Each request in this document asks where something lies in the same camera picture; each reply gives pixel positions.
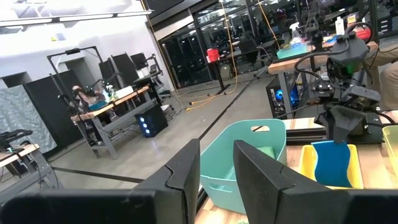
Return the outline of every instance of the yellow tray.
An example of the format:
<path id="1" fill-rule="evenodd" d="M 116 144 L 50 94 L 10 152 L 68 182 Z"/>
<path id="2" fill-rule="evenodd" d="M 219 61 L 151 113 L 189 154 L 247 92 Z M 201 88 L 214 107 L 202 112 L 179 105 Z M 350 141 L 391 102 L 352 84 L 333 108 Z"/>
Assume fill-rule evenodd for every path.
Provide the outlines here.
<path id="1" fill-rule="evenodd" d="M 351 156 L 347 170 L 348 180 L 354 189 L 363 189 L 363 181 L 361 174 L 361 167 L 359 166 L 358 152 L 355 145 L 348 145 Z M 317 163 L 317 152 L 311 145 L 303 146 L 300 158 L 299 171 L 302 175 L 317 181 L 315 179 L 315 167 Z M 347 189 L 346 187 L 327 186 L 330 189 Z"/>
<path id="2" fill-rule="evenodd" d="M 384 141 L 387 145 L 388 156 L 392 168 L 398 177 L 398 126 L 387 126 L 383 128 Z"/>

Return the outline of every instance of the ceiling light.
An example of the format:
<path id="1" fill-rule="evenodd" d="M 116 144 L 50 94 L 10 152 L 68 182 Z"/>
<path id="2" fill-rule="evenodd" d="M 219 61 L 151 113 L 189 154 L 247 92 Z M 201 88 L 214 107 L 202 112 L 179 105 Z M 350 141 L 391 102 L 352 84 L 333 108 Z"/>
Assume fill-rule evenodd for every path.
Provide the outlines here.
<path id="1" fill-rule="evenodd" d="M 105 19 L 111 17 L 113 17 L 113 14 L 89 15 L 89 16 L 64 16 L 60 18 L 60 22 L 81 21 L 87 19 Z"/>
<path id="2" fill-rule="evenodd" d="M 43 24 L 43 23 L 49 23 L 51 21 L 52 21 L 51 18 L 47 18 L 47 19 L 17 19 L 17 20 L 13 20 L 13 21 L 1 21 L 0 27 Z"/>
<path id="3" fill-rule="evenodd" d="M 153 12 L 153 10 L 148 11 L 139 11 L 139 12 L 120 12 L 118 13 L 118 17 L 126 17 L 126 16 L 144 16 L 149 15 Z"/>

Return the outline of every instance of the ceiling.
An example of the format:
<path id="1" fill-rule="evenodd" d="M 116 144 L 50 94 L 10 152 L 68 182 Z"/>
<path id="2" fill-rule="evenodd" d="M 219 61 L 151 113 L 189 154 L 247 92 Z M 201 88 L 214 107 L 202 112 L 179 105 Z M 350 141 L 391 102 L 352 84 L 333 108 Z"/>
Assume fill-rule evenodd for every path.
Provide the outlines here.
<path id="1" fill-rule="evenodd" d="M 0 17 L 0 20 L 26 19 L 36 17 L 51 16 L 72 16 L 81 14 L 101 14 L 107 12 L 123 12 L 131 6 L 132 0 L 112 0 L 111 4 L 98 5 L 94 0 L 0 0 L 9 1 L 7 4 L 2 2 L 0 8 L 6 16 Z M 73 27 L 78 22 L 64 22 L 65 28 Z M 15 34 L 24 32 L 30 26 L 19 27 L 0 27 L 0 34 Z"/>

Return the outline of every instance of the desktop computer tower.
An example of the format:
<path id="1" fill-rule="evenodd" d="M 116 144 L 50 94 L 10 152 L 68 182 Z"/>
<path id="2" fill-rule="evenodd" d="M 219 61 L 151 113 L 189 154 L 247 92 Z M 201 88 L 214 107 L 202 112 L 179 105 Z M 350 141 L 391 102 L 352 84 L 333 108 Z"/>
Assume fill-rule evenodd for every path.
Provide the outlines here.
<path id="1" fill-rule="evenodd" d="M 142 114 L 137 114 L 136 119 L 143 135 L 147 138 L 155 137 L 168 126 L 160 105 L 156 105 Z"/>
<path id="2" fill-rule="evenodd" d="M 290 101 L 292 102 L 293 110 L 296 109 L 300 102 L 299 91 L 297 90 L 297 85 L 293 82 L 295 78 L 293 75 L 287 76 L 287 86 L 292 86 L 292 91 L 290 92 Z M 272 117 L 276 118 L 277 116 L 283 115 L 286 113 L 283 92 L 281 90 L 279 79 L 275 77 L 266 87 L 269 106 L 271 107 Z"/>

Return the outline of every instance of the white bottle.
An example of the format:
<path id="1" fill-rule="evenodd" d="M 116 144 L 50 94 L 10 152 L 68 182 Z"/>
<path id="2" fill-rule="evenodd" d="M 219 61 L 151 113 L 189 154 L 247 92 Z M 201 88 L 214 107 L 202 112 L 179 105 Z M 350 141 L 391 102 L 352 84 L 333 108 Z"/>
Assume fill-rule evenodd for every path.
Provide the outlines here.
<path id="1" fill-rule="evenodd" d="M 344 21 L 340 16 L 337 17 L 335 24 L 336 24 L 336 35 L 344 35 L 345 32 Z"/>

